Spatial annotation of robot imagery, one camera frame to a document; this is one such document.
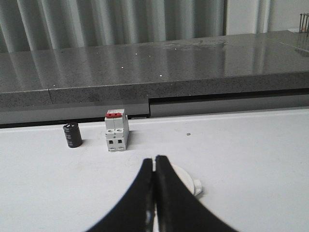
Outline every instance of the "white tabletop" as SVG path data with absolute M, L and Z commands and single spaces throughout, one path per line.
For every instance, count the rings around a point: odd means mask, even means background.
M 85 231 L 118 202 L 142 160 L 157 154 L 200 179 L 200 201 L 235 229 L 308 231 L 309 109 L 129 126 L 128 150 L 114 153 L 104 122 L 81 123 L 78 148 L 68 148 L 62 125 L 0 129 L 0 231 Z

